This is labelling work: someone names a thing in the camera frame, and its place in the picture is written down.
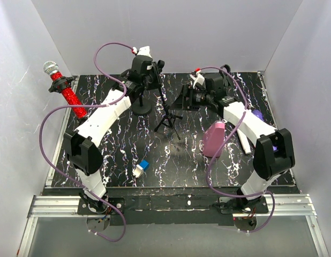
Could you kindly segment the black tripod mic stand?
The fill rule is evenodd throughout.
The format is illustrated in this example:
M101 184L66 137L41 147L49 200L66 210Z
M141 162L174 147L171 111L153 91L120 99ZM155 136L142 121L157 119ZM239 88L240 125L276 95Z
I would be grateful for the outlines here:
M161 79L161 72L162 69L165 65L165 62L163 60L159 60L153 63L153 70L155 73L155 77L157 79L157 89L159 91L159 95L161 97L161 101L162 101L162 106L163 106L163 110L165 112L165 114L163 115L162 120L159 122L159 124L157 125L157 127L154 129L154 132L157 132L159 130L159 128L161 127L161 125L163 125L164 127L167 127L169 129L174 130L174 132L176 133L176 136L178 138L178 140L180 140L180 136L175 128L175 121L176 119L180 119L182 120L183 117L182 116L178 116L178 115L174 115L172 113L169 112L170 106L166 103L163 93L162 93L162 79Z

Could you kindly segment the purple mic round-base stand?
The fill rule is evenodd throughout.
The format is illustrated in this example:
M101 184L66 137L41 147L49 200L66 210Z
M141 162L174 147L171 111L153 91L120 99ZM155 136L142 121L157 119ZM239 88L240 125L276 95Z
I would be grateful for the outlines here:
M131 105L131 110L136 116L146 116L151 113L152 104L150 100L146 100L143 96L139 96L138 100Z

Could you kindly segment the black round-base mic stand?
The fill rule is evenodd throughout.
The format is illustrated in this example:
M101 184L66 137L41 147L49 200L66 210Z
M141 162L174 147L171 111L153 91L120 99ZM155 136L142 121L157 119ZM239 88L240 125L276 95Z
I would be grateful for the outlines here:
M233 80L230 77L230 75L231 75L230 66L228 64L224 64L220 67L220 69L221 70L219 71L219 74L223 78L224 87L232 86L234 83L233 83Z

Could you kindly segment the white microphone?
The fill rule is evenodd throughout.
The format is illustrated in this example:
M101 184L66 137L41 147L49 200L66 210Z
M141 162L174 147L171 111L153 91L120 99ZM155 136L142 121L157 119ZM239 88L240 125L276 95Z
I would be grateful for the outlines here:
M237 134L245 154L250 154L252 151L247 136L240 129L237 130Z

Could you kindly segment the purple microphone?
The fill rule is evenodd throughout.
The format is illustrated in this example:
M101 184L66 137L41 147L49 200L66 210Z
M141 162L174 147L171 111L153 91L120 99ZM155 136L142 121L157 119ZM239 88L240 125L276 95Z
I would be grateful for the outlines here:
M263 118L263 115L261 113L261 111L259 110L253 110L252 113L258 117L260 120L264 121L264 118ZM273 152L276 152L277 151L277 147L276 146L273 146Z

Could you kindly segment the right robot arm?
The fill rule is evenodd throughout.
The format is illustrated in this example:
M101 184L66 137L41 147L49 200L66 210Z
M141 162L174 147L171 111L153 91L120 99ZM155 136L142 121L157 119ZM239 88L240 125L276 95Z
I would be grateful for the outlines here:
M229 72L191 75L192 84L182 87L180 95L170 106L172 110L197 111L207 107L212 112L241 130L253 143L253 172L238 189L236 195L224 204L226 209L250 212L268 186L295 165L291 133L268 125L251 110L247 102L239 102L226 92L228 86L238 83Z

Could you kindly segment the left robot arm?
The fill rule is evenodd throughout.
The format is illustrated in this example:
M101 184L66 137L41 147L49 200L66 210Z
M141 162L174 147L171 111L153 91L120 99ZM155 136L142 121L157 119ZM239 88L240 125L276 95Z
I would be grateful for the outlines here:
M75 130L64 133L65 153L84 186L80 197L96 214L108 208L106 187L100 167L103 155L98 149L107 131L119 116L140 98L144 90L161 87L164 61L149 56L135 56L130 69L109 81L109 93L93 113Z

